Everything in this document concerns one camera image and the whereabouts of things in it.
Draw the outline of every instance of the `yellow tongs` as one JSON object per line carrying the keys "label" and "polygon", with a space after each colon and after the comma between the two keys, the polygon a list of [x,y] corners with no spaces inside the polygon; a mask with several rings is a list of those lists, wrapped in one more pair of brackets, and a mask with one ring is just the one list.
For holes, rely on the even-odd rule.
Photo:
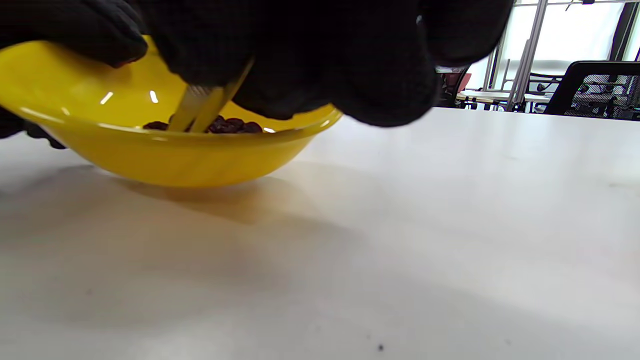
{"label": "yellow tongs", "polygon": [[251,59],[240,77],[223,87],[188,85],[167,131],[204,133],[222,108],[233,99],[253,66]]}

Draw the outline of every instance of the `table surface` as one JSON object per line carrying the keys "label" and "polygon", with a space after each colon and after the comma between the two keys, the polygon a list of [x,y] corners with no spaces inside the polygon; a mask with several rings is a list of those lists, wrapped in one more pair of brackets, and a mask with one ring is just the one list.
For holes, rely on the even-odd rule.
{"label": "table surface", "polygon": [[640,124],[343,119],[220,190],[0,143],[0,358],[640,358]]}
{"label": "table surface", "polygon": [[[509,92],[463,90],[458,94],[459,99],[464,99],[465,97],[477,97],[480,99],[507,101],[509,100]],[[545,104],[550,100],[550,98],[546,96],[531,94],[524,94],[524,98],[525,101],[544,102]]]}

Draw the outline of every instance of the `gloved hand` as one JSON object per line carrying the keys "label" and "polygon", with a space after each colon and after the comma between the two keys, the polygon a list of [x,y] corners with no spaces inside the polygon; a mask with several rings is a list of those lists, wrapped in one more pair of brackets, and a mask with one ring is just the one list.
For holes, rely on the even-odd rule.
{"label": "gloved hand", "polygon": [[[0,48],[30,40],[50,40],[112,67],[135,61],[147,51],[141,21],[123,0],[2,0]],[[37,125],[0,108],[0,138],[25,130],[64,146]]]}
{"label": "gloved hand", "polygon": [[[513,0],[138,0],[171,71],[224,85],[255,64],[234,101],[274,119],[333,103],[375,126],[419,119],[435,65],[485,57]],[[422,22],[417,24],[421,15]]]}

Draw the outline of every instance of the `yellow bowl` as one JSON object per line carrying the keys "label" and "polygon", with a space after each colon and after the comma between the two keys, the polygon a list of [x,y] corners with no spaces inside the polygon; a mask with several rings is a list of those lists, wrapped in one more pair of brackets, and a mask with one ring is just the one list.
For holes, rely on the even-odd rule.
{"label": "yellow bowl", "polygon": [[147,131],[166,122],[186,84],[152,45],[146,57],[114,70],[48,42],[0,51],[0,105],[43,126],[61,143],[122,177],[163,186],[213,187],[267,175],[293,159],[342,113],[333,106],[266,119],[228,104],[226,118],[258,122],[264,134]]}

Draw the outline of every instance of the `black office chair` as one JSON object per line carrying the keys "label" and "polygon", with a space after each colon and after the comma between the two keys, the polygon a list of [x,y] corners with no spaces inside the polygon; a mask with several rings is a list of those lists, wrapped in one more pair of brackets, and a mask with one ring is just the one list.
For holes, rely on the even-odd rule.
{"label": "black office chair", "polygon": [[442,92],[436,106],[441,108],[464,108],[465,101],[457,100],[458,89],[469,71],[469,66],[451,68],[451,72],[440,74]]}
{"label": "black office chair", "polygon": [[[547,75],[532,72],[529,74],[529,84],[527,84],[526,94],[549,96],[556,92],[558,85],[563,79],[563,75]],[[532,113],[543,113],[547,107],[546,103],[531,103]]]}
{"label": "black office chair", "polygon": [[576,61],[549,101],[545,114],[640,120],[640,63]]}

